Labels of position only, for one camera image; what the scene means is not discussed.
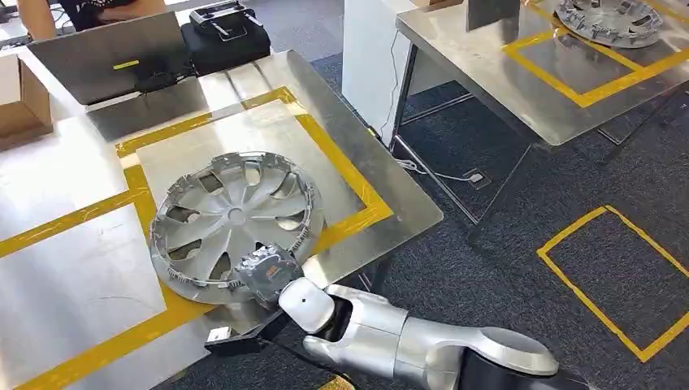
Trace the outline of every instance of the yellow label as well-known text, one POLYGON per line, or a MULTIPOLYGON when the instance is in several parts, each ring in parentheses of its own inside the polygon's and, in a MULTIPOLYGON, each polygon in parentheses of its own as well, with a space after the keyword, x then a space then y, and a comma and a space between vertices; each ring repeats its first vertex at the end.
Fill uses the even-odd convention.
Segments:
POLYGON ((135 59, 133 61, 129 61, 128 63, 121 63, 120 65, 113 65, 112 68, 115 69, 116 71, 118 71, 120 69, 124 69, 126 67, 133 67, 134 65, 138 65, 138 64, 139 64, 139 60, 135 59))

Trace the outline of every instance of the hubcap center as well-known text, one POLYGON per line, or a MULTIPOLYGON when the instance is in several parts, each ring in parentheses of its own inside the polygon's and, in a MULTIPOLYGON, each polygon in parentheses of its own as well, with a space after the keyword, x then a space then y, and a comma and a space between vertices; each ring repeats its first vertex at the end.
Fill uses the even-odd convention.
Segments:
POLYGON ((246 222, 246 214, 242 209, 231 209, 227 213, 227 217, 230 219, 230 222, 234 223, 235 225, 240 225, 246 222))

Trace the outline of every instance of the yellow tape square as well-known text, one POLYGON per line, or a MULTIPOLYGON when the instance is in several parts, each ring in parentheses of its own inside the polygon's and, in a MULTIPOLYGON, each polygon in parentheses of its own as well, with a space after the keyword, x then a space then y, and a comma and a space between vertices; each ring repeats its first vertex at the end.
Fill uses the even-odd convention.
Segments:
POLYGON ((590 213, 584 215, 581 219, 577 220, 576 222, 572 223, 570 226, 566 227, 562 232, 559 232, 556 236, 554 236, 551 240, 549 240, 545 245, 543 245, 542 248, 536 250, 536 253, 539 255, 541 260, 543 260, 546 265, 551 269, 552 272, 557 275, 557 277, 562 280, 562 282, 569 288, 574 291, 574 295, 579 298, 579 300, 593 313, 598 317, 598 319, 605 324, 608 329, 617 335, 619 339, 622 341, 622 343, 632 352, 634 355, 636 355, 637 358, 641 362, 647 362, 648 359, 652 358, 653 355, 658 353, 661 349, 663 349, 667 344, 670 343, 679 333, 681 333, 687 326, 689 326, 689 311, 687 311, 686 314, 684 314, 672 327, 670 327, 665 333, 663 333, 661 336, 659 336, 657 339, 655 339, 651 344, 649 344, 646 348, 641 349, 639 346, 637 346, 632 340, 630 340, 627 335, 617 326, 615 323, 608 318, 599 308, 596 306, 591 299, 589 299, 586 294, 579 289, 572 281, 565 275, 564 272, 560 269, 557 264, 548 256, 548 251, 550 249, 554 248, 557 244, 559 244, 561 241, 563 241, 567 236, 571 235, 572 233, 576 232, 580 227, 585 225, 586 223, 591 222, 593 219, 599 217, 600 215, 611 212, 615 214, 619 219, 632 231, 634 231, 636 234, 638 234, 644 241, 648 242, 649 245, 651 245, 663 258, 668 260, 672 265, 674 265, 678 271, 682 272, 687 278, 689 278, 689 271, 685 269, 680 262, 678 262, 675 258, 672 257, 670 253, 668 253, 665 249, 663 249, 658 243, 656 243, 646 232, 638 228, 636 225, 634 225, 627 217, 622 215, 619 211, 617 211, 614 207, 612 206, 602 206, 599 207, 590 213))
MULTIPOLYGON (((599 45, 597 43, 584 39, 575 33, 570 32, 570 30, 567 27, 565 27, 558 19, 556 19, 551 13, 548 13, 547 11, 538 6, 538 4, 541 2, 542 1, 522 0, 522 3, 525 7, 529 8, 530 10, 534 11, 542 18, 550 22, 554 26, 554 29, 541 32, 530 37, 525 37, 523 39, 519 39, 517 41, 509 43, 508 45, 504 45, 502 47, 502 50, 515 62, 520 64, 529 72, 533 73, 534 76, 540 78, 543 82, 550 85, 556 91, 567 96, 572 102, 576 103, 582 108, 586 108, 594 103, 597 103, 605 98, 614 95, 615 93, 621 92, 633 85, 637 85, 642 81, 658 76, 662 72, 665 72, 673 67, 676 67, 680 63, 689 60, 689 49, 685 49, 671 54, 645 67, 641 66, 638 63, 635 63, 634 61, 628 59, 627 57, 615 52, 614 50, 611 50, 609 47, 599 45), (545 40, 552 39, 555 37, 561 37, 565 34, 570 34, 572 37, 579 39, 587 46, 590 46, 591 48, 598 50, 602 54, 607 55, 608 57, 624 65, 625 67, 630 68, 632 72, 622 77, 619 77, 615 80, 611 80, 608 83, 594 88, 586 93, 577 93, 569 85, 558 80, 553 75, 550 75, 543 68, 534 64, 532 61, 524 57, 524 55, 519 53, 519 50, 524 47, 537 45, 545 40)), ((666 6, 663 6, 658 1, 648 0, 647 3, 652 7, 656 8, 656 10, 661 14, 679 20, 683 23, 689 24, 688 18, 682 16, 677 11, 673 11, 672 9, 666 6)))
MULTIPOLYGON (((368 183, 361 172, 349 161, 337 144, 320 127, 318 122, 299 104, 289 89, 280 87, 269 93, 246 100, 242 102, 242 105, 248 110, 274 100, 280 100, 283 104, 291 107, 290 111, 294 114, 295 119, 331 160, 333 166, 349 184, 349 187, 359 196, 365 206, 363 210, 350 215, 339 223, 328 226, 319 236, 314 247, 314 254, 392 215, 392 209, 375 191, 373 186, 368 183)), ((137 149, 143 146, 193 130, 213 120, 210 113, 186 119, 155 132, 122 142, 115 147, 115 152, 124 161, 127 156, 135 153, 137 149)), ((155 216, 157 207, 146 181, 143 168, 138 163, 126 167, 124 168, 124 176, 128 185, 127 191, 0 242, 0 258, 129 204, 134 205, 141 223, 141 230, 146 239, 148 239, 150 221, 155 216)), ((30 379, 17 388, 44 389, 65 387, 215 308, 214 305, 188 301, 172 292, 162 282, 160 283, 160 289, 167 307, 166 311, 129 328, 127 331, 119 333, 117 336, 101 344, 85 350, 78 356, 30 379)))

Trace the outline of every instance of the robotic arm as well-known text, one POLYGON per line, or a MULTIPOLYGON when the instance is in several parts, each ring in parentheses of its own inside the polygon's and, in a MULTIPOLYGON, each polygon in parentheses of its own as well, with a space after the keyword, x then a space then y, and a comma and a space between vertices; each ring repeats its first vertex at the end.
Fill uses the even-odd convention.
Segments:
POLYGON ((245 269, 239 265, 242 281, 250 288, 261 285, 262 300, 277 297, 309 334, 306 351, 331 366, 403 379, 427 390, 595 389, 559 369, 540 342, 515 331, 410 317, 384 297, 337 284, 322 290, 299 277, 301 268, 281 249, 260 249, 245 260, 253 262, 253 270, 267 272, 258 272, 257 283, 257 273, 242 277, 245 269))

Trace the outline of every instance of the laptop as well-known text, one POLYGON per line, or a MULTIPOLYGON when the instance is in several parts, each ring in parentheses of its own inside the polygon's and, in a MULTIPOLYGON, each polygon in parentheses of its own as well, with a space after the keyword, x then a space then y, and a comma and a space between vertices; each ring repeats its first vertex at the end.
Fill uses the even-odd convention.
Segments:
POLYGON ((182 72, 189 54, 174 12, 91 28, 28 46, 83 105, 136 92, 157 72, 182 72))

